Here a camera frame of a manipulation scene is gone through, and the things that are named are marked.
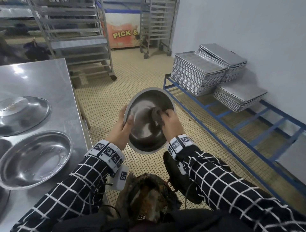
stainless steel table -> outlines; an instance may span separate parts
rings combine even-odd
[[[90,146],[86,144],[88,134],[77,108],[65,59],[0,66],[0,100],[23,95],[47,99],[51,103],[51,113],[31,130],[1,139],[14,145],[31,134],[59,130],[72,138],[73,153],[65,167],[47,182],[29,190],[11,192],[0,218],[1,232],[9,231],[45,193],[63,181],[84,158]]]

metal rolling rack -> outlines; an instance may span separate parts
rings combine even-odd
[[[140,52],[147,51],[149,58],[150,43],[159,41],[159,50],[167,47],[167,56],[171,56],[171,44],[177,17],[179,0],[141,0],[140,3]]]
[[[71,77],[78,77],[73,71],[80,65],[84,70],[93,68],[88,64],[101,63],[103,71],[84,75],[108,73],[112,80],[117,79],[103,0],[28,0],[28,4],[53,58],[66,59]]]
[[[264,106],[264,109],[258,113],[253,112],[250,109],[246,109],[249,113],[251,113],[253,116],[249,119],[240,122],[239,124],[235,125],[234,128],[229,127],[223,120],[222,117],[232,113],[231,110],[227,110],[219,115],[216,115],[212,112],[210,107],[220,104],[219,101],[215,101],[209,104],[204,105],[201,103],[196,97],[191,95],[184,87],[182,87],[180,84],[178,84],[176,81],[171,79],[170,74],[165,75],[163,89],[187,112],[192,116],[210,135],[216,139],[240,164],[249,172],[251,173],[271,194],[273,194],[276,198],[278,198],[280,201],[285,201],[257,174],[255,173],[246,163],[242,160],[241,157],[239,157],[237,154],[235,154],[230,147],[228,147],[221,139],[219,139],[214,132],[212,132],[207,126],[204,125],[204,123],[199,120],[186,106],[184,106],[172,93],[171,90],[173,88],[178,88],[183,93],[185,93],[188,97],[190,97],[195,103],[199,105],[202,109],[204,109],[207,113],[209,113],[215,120],[217,120],[222,126],[224,126],[230,133],[232,133],[240,142],[242,142],[245,146],[247,146],[252,152],[254,152],[260,159],[262,159],[267,165],[269,165],[278,175],[283,177],[289,184],[291,184],[296,190],[298,190],[304,197],[306,197],[306,186],[297,180],[292,175],[288,175],[288,172],[284,171],[278,164],[279,157],[286,152],[286,150],[299,138],[299,136],[306,131],[306,125],[299,120],[291,117],[290,115],[286,114],[285,112],[281,111],[280,109],[274,107],[273,105],[269,104],[268,102],[264,100],[260,100],[260,104]],[[280,120],[277,121],[275,124],[272,124],[268,122],[266,119],[262,117],[262,115],[266,112],[274,112],[280,117]],[[241,128],[246,126],[247,124],[255,121],[256,119],[259,119],[261,122],[267,124],[269,128],[264,131],[262,134],[260,134],[258,137],[254,138],[252,141],[246,141],[244,138],[242,138],[238,132]],[[292,124],[294,124],[298,129],[297,131],[292,135],[286,134],[284,131],[279,129],[278,127],[283,124],[285,121],[289,121]],[[271,157],[267,158],[265,157],[261,152],[259,152],[256,149],[256,146],[261,142],[264,141],[273,131],[278,132],[281,134],[284,138],[286,138],[286,142],[281,145],[275,152],[272,154]]]

right hand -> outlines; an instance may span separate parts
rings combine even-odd
[[[173,110],[171,109],[166,110],[166,113],[160,112],[160,116],[164,121],[164,125],[162,126],[162,131],[168,142],[170,142],[171,139],[173,139],[178,135],[185,134],[183,126],[180,123],[177,114]]]

left hand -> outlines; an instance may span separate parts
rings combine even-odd
[[[107,138],[105,139],[116,145],[121,151],[124,150],[126,144],[128,143],[129,135],[131,133],[131,129],[134,124],[134,117],[133,115],[130,115],[125,125],[123,126],[123,117],[126,108],[127,105],[121,108],[121,110],[119,111],[118,121],[116,122],[112,131],[108,134]]]

blue metal rack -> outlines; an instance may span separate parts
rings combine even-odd
[[[169,80],[172,84],[166,86],[166,81]],[[219,115],[214,114],[209,107],[216,105],[219,103],[219,101],[212,102],[210,104],[204,105],[202,104],[197,98],[192,96],[189,92],[186,91],[183,87],[181,87],[177,82],[171,79],[170,74],[165,75],[164,85],[163,89],[185,110],[187,111],[212,137],[214,137],[237,161],[239,161],[246,170],[248,170],[272,195],[274,195],[276,198],[278,198],[280,201],[285,202],[258,174],[256,174],[239,156],[237,156],[224,142],[222,142],[210,129],[208,129],[189,109],[187,109],[176,97],[171,94],[169,89],[177,87],[181,91],[183,91],[188,97],[190,97],[193,101],[195,101],[201,108],[203,108],[207,113],[209,113],[215,120],[217,120],[222,126],[224,126],[229,132],[231,132],[236,138],[238,138],[245,146],[247,146],[252,152],[254,152],[259,158],[261,158],[264,162],[266,162],[274,171],[279,174],[281,177],[283,177],[286,181],[288,181],[294,188],[296,188],[300,193],[302,193],[304,196],[306,196],[306,187],[300,183],[299,181],[296,181],[291,176],[287,175],[277,164],[275,164],[275,161],[280,157],[282,153],[286,151],[287,148],[290,147],[292,143],[306,130],[306,125],[299,120],[291,117],[290,115],[286,114],[285,112],[279,110],[278,108],[272,106],[268,102],[261,100],[260,104],[265,106],[265,109],[260,111],[259,113],[255,113],[248,109],[250,113],[253,114],[253,116],[238,125],[236,125],[234,128],[230,128],[227,124],[225,124],[222,121],[222,117],[225,115],[231,113],[231,110],[228,110],[224,113],[221,113]],[[261,117],[264,113],[268,111],[273,111],[277,113],[278,115],[282,116],[282,118],[276,122],[275,124],[271,124],[267,120],[265,120],[263,117]],[[268,124],[270,127],[266,131],[264,131],[262,134],[260,134],[257,138],[253,139],[252,141],[248,142],[245,139],[243,139],[239,134],[237,134],[237,131],[244,127],[245,125],[249,124],[250,122],[254,121],[255,119],[262,120],[266,124]],[[278,127],[284,123],[286,120],[292,122],[293,124],[297,125],[299,127],[298,131],[295,132],[293,136],[289,136],[288,134],[284,133],[281,129]],[[282,135],[287,139],[287,142],[282,145],[270,158],[266,158],[263,154],[261,154],[258,150],[254,148],[259,142],[264,140],[271,134],[271,132],[277,131],[281,132]]]

